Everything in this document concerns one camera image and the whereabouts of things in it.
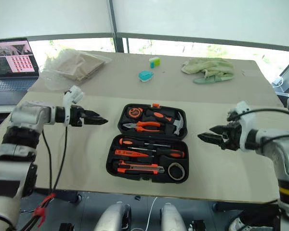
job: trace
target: green cloth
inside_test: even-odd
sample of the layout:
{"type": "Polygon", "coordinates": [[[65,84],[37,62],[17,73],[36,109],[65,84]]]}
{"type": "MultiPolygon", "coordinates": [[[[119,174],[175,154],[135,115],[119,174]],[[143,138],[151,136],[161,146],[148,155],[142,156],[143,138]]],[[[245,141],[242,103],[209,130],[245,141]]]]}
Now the green cloth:
{"type": "Polygon", "coordinates": [[[181,69],[187,74],[204,73],[204,78],[196,78],[194,83],[215,83],[230,80],[234,75],[233,64],[221,58],[192,58],[183,63],[181,69]]]}

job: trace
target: white wire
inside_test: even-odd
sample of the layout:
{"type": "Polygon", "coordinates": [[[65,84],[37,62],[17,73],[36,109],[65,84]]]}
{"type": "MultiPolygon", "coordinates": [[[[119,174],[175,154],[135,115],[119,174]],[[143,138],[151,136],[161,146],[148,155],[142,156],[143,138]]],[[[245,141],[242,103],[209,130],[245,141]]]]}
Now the white wire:
{"type": "MultiPolygon", "coordinates": [[[[156,197],[156,198],[154,199],[154,201],[153,201],[153,203],[152,203],[152,205],[151,205],[151,209],[150,209],[150,212],[149,212],[148,222],[147,222],[147,224],[146,224],[146,229],[145,229],[145,231],[148,231],[148,227],[149,227],[149,223],[150,223],[150,216],[151,216],[152,208],[153,208],[154,202],[156,201],[157,198],[158,198],[158,197],[156,197]]],[[[134,230],[141,230],[141,231],[144,231],[144,230],[141,229],[141,228],[134,228],[134,229],[132,229],[131,231],[134,231],[134,230]]]]}
{"type": "Polygon", "coordinates": [[[283,83],[284,83],[284,78],[283,77],[281,77],[281,84],[279,84],[278,86],[275,86],[275,87],[273,87],[273,88],[278,88],[278,87],[280,87],[281,85],[283,85],[283,83]]]}

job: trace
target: pliers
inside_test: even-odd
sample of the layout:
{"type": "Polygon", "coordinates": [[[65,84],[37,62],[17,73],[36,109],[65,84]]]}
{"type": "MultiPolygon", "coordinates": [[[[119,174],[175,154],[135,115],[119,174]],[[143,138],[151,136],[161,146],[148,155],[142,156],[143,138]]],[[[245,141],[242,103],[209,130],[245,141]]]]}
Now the pliers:
{"type": "Polygon", "coordinates": [[[145,129],[143,127],[145,126],[154,126],[154,127],[161,127],[162,124],[159,122],[153,122],[153,121],[149,121],[149,122],[142,122],[139,121],[136,124],[135,123],[129,123],[129,124],[123,124],[124,127],[126,128],[134,128],[136,129],[136,131],[149,131],[149,132],[161,132],[161,130],[149,130],[149,129],[145,129]]]}

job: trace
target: screwdriver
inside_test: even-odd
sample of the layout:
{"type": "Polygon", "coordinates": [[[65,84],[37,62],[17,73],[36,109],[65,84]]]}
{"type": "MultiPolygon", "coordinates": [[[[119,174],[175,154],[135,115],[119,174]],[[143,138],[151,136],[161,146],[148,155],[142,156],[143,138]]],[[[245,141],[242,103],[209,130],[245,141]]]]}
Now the screwdriver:
{"type": "Polygon", "coordinates": [[[121,145],[130,145],[130,146],[154,145],[154,146],[168,147],[168,148],[171,147],[170,145],[146,143],[146,142],[144,142],[144,141],[139,141],[139,140],[129,139],[129,138],[121,138],[121,139],[119,140],[119,143],[120,143],[121,145]]]}
{"type": "Polygon", "coordinates": [[[128,150],[121,150],[121,149],[116,149],[115,155],[124,155],[124,156],[129,156],[129,157],[153,157],[153,155],[148,155],[145,153],[139,153],[139,152],[128,151],[128,150]]]}
{"type": "Polygon", "coordinates": [[[152,151],[155,152],[156,155],[165,155],[165,156],[169,156],[169,157],[173,157],[173,158],[184,158],[185,157],[185,153],[179,150],[175,150],[175,149],[161,149],[161,148],[157,148],[156,150],[150,150],[150,149],[146,149],[146,148],[133,148],[133,147],[128,147],[130,149],[136,149],[136,150],[142,150],[142,151],[152,151]]]}

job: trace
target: floor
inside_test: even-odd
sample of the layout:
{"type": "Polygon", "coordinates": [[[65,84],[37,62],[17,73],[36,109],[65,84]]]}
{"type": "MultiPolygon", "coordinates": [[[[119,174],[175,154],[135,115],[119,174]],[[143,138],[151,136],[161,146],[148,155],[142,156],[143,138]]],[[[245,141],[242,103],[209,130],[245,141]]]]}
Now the floor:
{"type": "MultiPolygon", "coordinates": [[[[141,196],[140,200],[136,200],[134,195],[96,192],[80,192],[80,194],[83,199],[78,204],[71,204],[59,199],[53,200],[48,207],[46,221],[41,226],[40,231],[59,231],[61,223],[73,223],[75,231],[91,231],[103,211],[118,201],[131,206],[131,228],[142,228],[145,230],[154,197],[141,196]]],[[[44,195],[33,193],[30,197],[23,198],[21,209],[25,211],[34,209],[44,197],[44,195]]],[[[176,206],[186,227],[193,220],[203,219],[207,231],[224,231],[229,220],[239,214],[239,211],[214,213],[211,210],[213,204],[211,201],[159,197],[152,209],[149,231],[160,231],[159,210],[167,202],[176,206]]],[[[17,230],[22,228],[31,216],[32,213],[21,214],[17,230]]]]}

